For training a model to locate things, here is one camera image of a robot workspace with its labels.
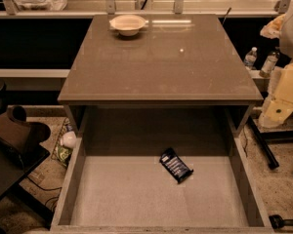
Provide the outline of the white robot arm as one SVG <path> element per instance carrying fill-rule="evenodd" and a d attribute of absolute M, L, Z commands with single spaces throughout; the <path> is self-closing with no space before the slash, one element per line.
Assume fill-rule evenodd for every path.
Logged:
<path fill-rule="evenodd" d="M 276 67 L 271 74 L 268 96 L 262 105 L 259 118 L 264 128 L 284 123 L 293 112 L 293 5 L 281 16 L 263 27 L 260 34 L 279 39 L 279 50 L 291 58 L 283 68 Z"/>

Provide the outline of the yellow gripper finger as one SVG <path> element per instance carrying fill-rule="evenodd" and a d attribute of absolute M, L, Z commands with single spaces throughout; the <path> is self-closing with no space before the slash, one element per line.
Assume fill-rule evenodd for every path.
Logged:
<path fill-rule="evenodd" d="M 293 61 L 272 71 L 268 93 L 259 123 L 264 128 L 275 128 L 293 113 Z"/>

